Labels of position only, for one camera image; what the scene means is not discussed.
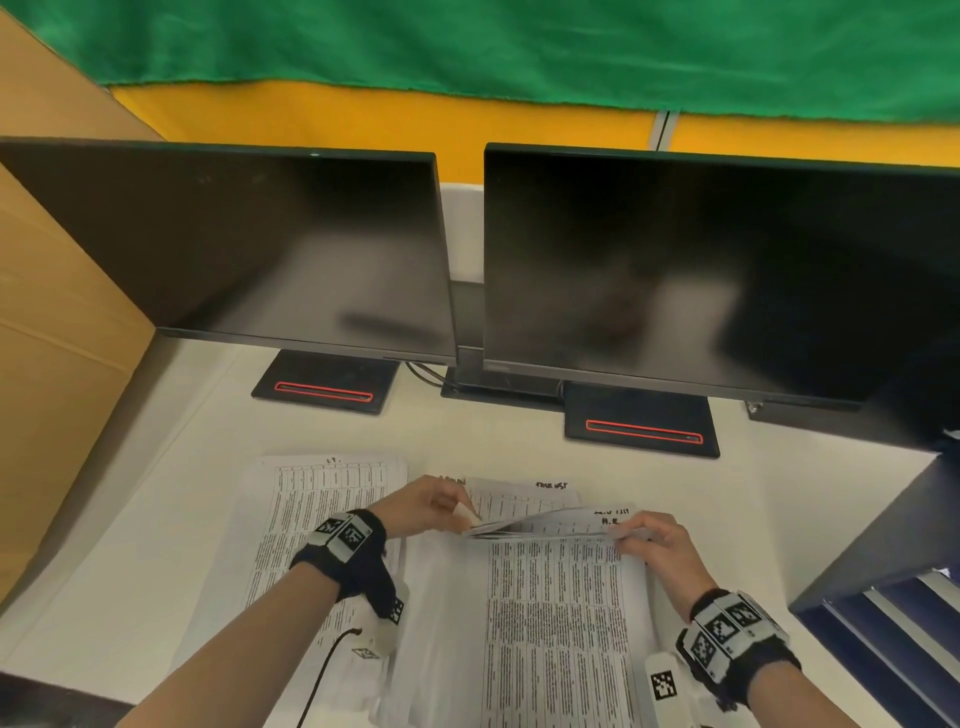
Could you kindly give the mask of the person's left hand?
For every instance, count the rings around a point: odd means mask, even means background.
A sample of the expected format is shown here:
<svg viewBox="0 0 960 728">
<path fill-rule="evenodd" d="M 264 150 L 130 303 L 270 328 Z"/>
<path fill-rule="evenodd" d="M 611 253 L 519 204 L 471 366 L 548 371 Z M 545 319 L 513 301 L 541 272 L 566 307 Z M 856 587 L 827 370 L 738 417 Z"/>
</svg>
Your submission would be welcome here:
<svg viewBox="0 0 960 728">
<path fill-rule="evenodd" d="M 439 508 L 438 476 L 423 475 L 368 506 L 385 529 L 387 539 L 417 536 L 444 530 Z"/>
</svg>

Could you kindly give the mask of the person's right hand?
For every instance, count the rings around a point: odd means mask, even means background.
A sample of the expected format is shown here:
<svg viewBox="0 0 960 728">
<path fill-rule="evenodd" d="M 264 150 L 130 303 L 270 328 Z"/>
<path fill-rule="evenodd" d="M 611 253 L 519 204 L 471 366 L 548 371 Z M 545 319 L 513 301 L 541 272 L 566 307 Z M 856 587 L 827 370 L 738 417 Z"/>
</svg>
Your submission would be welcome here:
<svg viewBox="0 0 960 728">
<path fill-rule="evenodd" d="M 664 588 L 668 600 L 686 623 L 690 621 L 693 607 L 702 596 L 718 589 L 718 584 L 702 561 L 688 529 L 680 524 L 669 555 L 663 555 L 657 560 L 631 557 L 641 560 L 652 570 Z"/>
</svg>

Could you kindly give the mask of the printed paper sheet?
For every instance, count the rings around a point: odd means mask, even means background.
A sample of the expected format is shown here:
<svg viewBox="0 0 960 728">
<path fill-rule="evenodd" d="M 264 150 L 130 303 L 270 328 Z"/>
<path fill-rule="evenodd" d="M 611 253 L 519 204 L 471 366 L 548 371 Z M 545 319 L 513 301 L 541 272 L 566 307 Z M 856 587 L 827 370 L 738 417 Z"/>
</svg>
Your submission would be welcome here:
<svg viewBox="0 0 960 728">
<path fill-rule="evenodd" d="M 528 516 L 484 522 L 466 530 L 465 538 L 477 541 L 556 541 L 612 539 L 639 510 L 630 505 L 569 507 Z"/>
</svg>

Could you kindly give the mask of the person's left forearm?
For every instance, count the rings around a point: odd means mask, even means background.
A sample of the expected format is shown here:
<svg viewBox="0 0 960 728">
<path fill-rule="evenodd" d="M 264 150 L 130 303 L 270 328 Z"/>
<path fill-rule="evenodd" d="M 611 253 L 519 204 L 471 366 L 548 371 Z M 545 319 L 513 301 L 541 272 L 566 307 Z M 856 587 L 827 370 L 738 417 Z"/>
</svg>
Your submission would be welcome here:
<svg viewBox="0 0 960 728">
<path fill-rule="evenodd" d="M 313 565 L 295 565 L 116 728 L 262 728 L 339 591 Z"/>
</svg>

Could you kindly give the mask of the person's right forearm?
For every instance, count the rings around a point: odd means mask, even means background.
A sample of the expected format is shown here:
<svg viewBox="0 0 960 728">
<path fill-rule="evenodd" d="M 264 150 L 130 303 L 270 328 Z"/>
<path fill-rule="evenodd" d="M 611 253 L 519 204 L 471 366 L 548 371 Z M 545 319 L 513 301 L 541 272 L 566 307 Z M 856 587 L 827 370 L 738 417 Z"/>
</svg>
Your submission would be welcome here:
<svg viewBox="0 0 960 728">
<path fill-rule="evenodd" d="M 758 670 L 747 690 L 747 705 L 760 728 L 859 728 L 788 661 Z"/>
</svg>

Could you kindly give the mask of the black red-striped monitor base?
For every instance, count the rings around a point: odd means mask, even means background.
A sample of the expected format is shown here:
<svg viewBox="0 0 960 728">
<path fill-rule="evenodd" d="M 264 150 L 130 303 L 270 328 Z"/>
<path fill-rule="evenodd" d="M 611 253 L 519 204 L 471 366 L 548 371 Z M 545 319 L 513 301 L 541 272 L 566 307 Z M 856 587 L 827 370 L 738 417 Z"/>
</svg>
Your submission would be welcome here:
<svg viewBox="0 0 960 728">
<path fill-rule="evenodd" d="M 282 349 L 250 395 L 265 402 L 378 416 L 400 365 L 388 359 Z"/>
<path fill-rule="evenodd" d="M 718 459 L 721 450 L 709 400 L 606 385 L 563 385 L 567 440 Z"/>
</svg>

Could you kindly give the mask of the black left wrist tracker band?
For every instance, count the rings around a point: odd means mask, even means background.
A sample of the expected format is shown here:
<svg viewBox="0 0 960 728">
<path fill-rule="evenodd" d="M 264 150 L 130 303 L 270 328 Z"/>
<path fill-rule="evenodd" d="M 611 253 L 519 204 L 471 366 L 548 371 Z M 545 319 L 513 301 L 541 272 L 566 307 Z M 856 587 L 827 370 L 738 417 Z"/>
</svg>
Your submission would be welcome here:
<svg viewBox="0 0 960 728">
<path fill-rule="evenodd" d="M 375 621 L 361 627 L 353 652 L 363 659 L 385 660 L 399 642 L 410 590 L 390 574 L 385 562 L 387 532 L 369 509 L 335 513 L 309 533 L 290 568 L 305 563 L 339 586 L 337 601 L 362 597 Z"/>
</svg>

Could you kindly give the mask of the black wrist tracker band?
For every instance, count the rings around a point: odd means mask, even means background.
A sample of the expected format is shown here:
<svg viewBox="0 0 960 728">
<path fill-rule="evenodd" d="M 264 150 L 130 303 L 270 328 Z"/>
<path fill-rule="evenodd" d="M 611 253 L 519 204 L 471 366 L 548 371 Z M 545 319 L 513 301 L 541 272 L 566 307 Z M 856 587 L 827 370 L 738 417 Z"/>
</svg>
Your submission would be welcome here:
<svg viewBox="0 0 960 728">
<path fill-rule="evenodd" d="M 656 728 L 722 728 L 726 714 L 745 706 L 730 690 L 730 672 L 746 668 L 758 646 L 771 647 L 774 661 L 801 668 L 786 631 L 748 593 L 709 601 L 672 646 L 644 662 Z"/>
<path fill-rule="evenodd" d="M 385 562 L 387 532 L 369 509 L 335 513 L 309 533 L 290 568 L 305 563 L 339 586 L 337 601 L 362 597 L 375 621 L 361 627 L 353 652 L 363 659 L 385 660 L 399 642 L 410 590 L 390 574 Z"/>
</svg>

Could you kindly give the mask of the black right wrist tracker band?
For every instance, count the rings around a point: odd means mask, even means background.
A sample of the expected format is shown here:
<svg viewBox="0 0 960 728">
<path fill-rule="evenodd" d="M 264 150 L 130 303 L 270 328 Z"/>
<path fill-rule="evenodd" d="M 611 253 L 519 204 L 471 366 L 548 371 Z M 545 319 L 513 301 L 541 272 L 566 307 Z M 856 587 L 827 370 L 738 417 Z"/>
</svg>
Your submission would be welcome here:
<svg viewBox="0 0 960 728">
<path fill-rule="evenodd" d="M 771 647 L 774 661 L 801 668 L 786 631 L 748 593 L 709 601 L 672 646 L 644 662 L 656 728 L 722 728 L 726 714 L 745 706 L 730 690 L 730 672 L 746 668 L 758 646 Z"/>
</svg>

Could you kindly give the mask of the dark blue drawer cabinet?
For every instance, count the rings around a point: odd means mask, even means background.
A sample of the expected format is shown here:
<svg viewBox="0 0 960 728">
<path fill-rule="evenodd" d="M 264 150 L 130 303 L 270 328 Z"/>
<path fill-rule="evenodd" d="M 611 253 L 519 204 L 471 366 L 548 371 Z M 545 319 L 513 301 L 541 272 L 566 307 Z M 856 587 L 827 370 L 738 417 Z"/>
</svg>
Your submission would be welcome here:
<svg viewBox="0 0 960 728">
<path fill-rule="evenodd" d="M 900 728 L 960 728 L 960 443 L 789 610 Z"/>
</svg>

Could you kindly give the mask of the black computer monitor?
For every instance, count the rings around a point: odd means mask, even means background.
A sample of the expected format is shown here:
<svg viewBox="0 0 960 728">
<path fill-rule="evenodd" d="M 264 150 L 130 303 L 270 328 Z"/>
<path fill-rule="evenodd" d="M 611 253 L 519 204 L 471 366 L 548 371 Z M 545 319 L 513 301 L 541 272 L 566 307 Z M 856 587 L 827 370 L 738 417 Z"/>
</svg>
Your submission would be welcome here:
<svg viewBox="0 0 960 728">
<path fill-rule="evenodd" d="M 455 364 L 432 152 L 0 137 L 0 165 L 163 334 Z"/>
<path fill-rule="evenodd" d="M 490 142 L 486 370 L 960 444 L 960 168 Z"/>
</svg>

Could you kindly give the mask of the yellow partition panel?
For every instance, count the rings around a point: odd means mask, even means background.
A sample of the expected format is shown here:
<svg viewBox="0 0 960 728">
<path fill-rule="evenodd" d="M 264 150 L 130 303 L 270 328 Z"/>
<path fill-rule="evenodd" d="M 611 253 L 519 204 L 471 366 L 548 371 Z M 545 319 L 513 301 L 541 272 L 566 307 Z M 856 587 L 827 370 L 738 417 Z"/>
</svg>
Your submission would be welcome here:
<svg viewBox="0 0 960 728">
<path fill-rule="evenodd" d="M 480 185 L 490 142 L 645 150 L 656 115 L 310 81 L 114 86 L 115 100 L 179 142 L 436 155 L 444 183 Z"/>
<path fill-rule="evenodd" d="M 678 116 L 672 152 L 960 168 L 960 124 Z"/>
</svg>

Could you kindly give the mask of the brown cardboard panel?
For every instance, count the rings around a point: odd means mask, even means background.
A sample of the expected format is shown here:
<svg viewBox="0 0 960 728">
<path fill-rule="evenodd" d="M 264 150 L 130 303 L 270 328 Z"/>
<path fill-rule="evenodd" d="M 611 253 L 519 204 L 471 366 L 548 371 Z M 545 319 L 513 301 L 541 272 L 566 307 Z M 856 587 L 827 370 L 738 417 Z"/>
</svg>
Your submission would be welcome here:
<svg viewBox="0 0 960 728">
<path fill-rule="evenodd" d="M 0 8 L 0 138 L 160 141 Z M 0 605 L 30 565 L 155 328 L 0 163 Z"/>
</svg>

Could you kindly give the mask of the green cloth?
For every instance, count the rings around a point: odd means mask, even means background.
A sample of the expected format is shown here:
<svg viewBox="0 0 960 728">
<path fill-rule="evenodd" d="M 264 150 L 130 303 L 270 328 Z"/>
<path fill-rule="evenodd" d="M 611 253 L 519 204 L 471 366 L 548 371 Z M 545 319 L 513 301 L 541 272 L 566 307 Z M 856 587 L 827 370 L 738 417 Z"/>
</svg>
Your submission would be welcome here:
<svg viewBox="0 0 960 728">
<path fill-rule="evenodd" d="M 0 0 L 105 86 L 960 123 L 960 0 Z"/>
</svg>

